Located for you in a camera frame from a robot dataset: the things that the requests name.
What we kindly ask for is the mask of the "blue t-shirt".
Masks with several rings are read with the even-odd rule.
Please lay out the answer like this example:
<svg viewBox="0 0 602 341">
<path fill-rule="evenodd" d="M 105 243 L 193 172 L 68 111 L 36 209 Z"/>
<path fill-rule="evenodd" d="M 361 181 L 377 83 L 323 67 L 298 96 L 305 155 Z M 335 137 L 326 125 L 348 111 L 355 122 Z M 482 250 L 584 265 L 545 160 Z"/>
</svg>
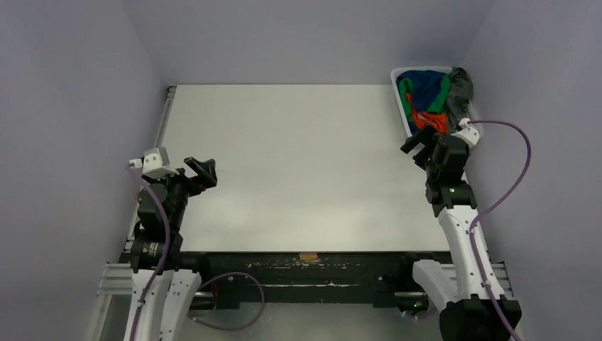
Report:
<svg viewBox="0 0 602 341">
<path fill-rule="evenodd" d="M 401 107 L 410 135 L 430 125 L 439 133 L 448 133 L 447 95 L 449 75 L 434 70 L 409 70 L 395 79 Z"/>
</svg>

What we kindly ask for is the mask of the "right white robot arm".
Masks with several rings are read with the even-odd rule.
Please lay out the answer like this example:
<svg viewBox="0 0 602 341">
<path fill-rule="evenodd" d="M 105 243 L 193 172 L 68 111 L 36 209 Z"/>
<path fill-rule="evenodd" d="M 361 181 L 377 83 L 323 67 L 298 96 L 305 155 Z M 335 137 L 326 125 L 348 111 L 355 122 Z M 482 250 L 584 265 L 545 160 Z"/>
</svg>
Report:
<svg viewBox="0 0 602 341">
<path fill-rule="evenodd" d="M 463 119 L 453 134 L 426 125 L 401 146 L 404 153 L 418 145 L 415 164 L 425 171 L 425 196 L 449 245 L 455 277 L 438 261 L 416 261 L 412 278 L 439 311 L 443 340 L 519 340 L 522 311 L 504 290 L 488 257 L 481 213 L 464 167 L 480 133 L 475 122 Z"/>
</svg>

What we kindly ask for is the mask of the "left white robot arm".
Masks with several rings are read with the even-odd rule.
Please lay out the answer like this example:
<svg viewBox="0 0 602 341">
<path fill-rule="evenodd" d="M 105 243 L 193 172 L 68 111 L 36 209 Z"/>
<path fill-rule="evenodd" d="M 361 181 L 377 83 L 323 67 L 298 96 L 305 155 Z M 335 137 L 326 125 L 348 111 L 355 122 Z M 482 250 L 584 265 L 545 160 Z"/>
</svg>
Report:
<svg viewBox="0 0 602 341">
<path fill-rule="evenodd" d="M 202 282 L 199 258 L 182 254 L 180 226 L 191 197 L 217 185 L 213 159 L 170 168 L 158 154 L 131 160 L 126 171 L 141 185 L 131 246 L 131 305 L 125 340 L 176 340 Z"/>
</svg>

